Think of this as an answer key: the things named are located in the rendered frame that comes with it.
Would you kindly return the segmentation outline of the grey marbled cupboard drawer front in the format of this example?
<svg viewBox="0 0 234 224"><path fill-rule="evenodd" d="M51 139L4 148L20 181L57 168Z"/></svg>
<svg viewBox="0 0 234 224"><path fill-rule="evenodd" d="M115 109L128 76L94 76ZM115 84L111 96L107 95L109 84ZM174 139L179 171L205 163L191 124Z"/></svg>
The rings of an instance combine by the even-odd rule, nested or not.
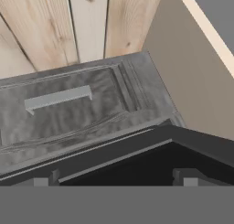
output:
<svg viewBox="0 0 234 224"><path fill-rule="evenodd" d="M89 97L34 110L25 99L89 85ZM184 125L151 56L138 52L0 80L0 181L151 125Z"/></svg>

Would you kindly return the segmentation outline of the taupe cabinet side panel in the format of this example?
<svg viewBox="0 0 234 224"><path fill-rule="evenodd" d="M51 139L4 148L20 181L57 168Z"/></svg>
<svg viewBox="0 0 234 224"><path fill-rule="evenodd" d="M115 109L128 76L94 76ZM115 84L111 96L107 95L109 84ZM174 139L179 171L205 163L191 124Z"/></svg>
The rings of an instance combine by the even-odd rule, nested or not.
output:
<svg viewBox="0 0 234 224"><path fill-rule="evenodd" d="M234 55L196 0L158 0L144 42L186 126L234 140Z"/></svg>

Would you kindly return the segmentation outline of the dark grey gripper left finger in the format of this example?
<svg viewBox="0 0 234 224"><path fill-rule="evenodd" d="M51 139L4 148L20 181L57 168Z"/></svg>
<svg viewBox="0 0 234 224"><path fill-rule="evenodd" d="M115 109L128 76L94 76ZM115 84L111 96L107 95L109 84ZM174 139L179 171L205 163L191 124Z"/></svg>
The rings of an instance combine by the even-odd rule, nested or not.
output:
<svg viewBox="0 0 234 224"><path fill-rule="evenodd" d="M59 185L60 172L58 169L44 175L34 176L28 180L16 183L15 187L50 187Z"/></svg>

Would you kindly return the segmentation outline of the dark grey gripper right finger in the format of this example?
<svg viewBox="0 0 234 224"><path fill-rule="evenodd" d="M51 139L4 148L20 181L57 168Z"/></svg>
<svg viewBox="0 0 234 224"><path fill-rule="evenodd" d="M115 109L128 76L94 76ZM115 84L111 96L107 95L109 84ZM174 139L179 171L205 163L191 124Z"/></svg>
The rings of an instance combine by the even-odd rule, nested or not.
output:
<svg viewBox="0 0 234 224"><path fill-rule="evenodd" d="M195 168L175 168L173 170L173 185L182 187L230 187L226 183L215 178L205 176Z"/></svg>

